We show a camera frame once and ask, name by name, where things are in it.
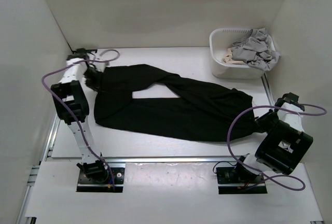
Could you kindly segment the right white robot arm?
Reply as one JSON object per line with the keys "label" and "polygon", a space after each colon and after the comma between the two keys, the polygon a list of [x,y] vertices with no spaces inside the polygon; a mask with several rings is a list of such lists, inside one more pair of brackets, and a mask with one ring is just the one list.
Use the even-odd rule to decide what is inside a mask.
{"label": "right white robot arm", "polygon": [[279,98],[276,109],[256,120],[259,133],[267,136],[254,155],[240,157],[233,169],[238,182],[255,180],[261,172],[273,171],[290,175],[313,144],[313,137],[302,127],[301,113],[305,107],[298,103],[299,96],[287,93]]}

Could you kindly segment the black trousers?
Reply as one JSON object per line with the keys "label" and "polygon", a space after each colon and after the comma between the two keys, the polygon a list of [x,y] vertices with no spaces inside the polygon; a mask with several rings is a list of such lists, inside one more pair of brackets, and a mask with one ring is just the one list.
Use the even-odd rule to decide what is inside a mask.
{"label": "black trousers", "polygon": [[108,67],[95,98],[96,124],[199,142],[255,133],[253,98],[237,89],[147,65]]}

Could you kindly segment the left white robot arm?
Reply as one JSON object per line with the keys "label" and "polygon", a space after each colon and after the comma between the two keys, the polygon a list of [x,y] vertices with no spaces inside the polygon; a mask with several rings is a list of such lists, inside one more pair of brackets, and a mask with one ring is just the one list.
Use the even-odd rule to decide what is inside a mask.
{"label": "left white robot arm", "polygon": [[102,154],[96,148],[88,124],[89,104],[81,86],[85,72],[96,72],[95,65],[88,62],[96,50],[77,49],[66,59],[66,69],[61,80],[50,90],[58,117],[72,131],[81,153],[82,161],[77,164],[80,171],[95,183],[107,183],[109,170],[101,160]]}

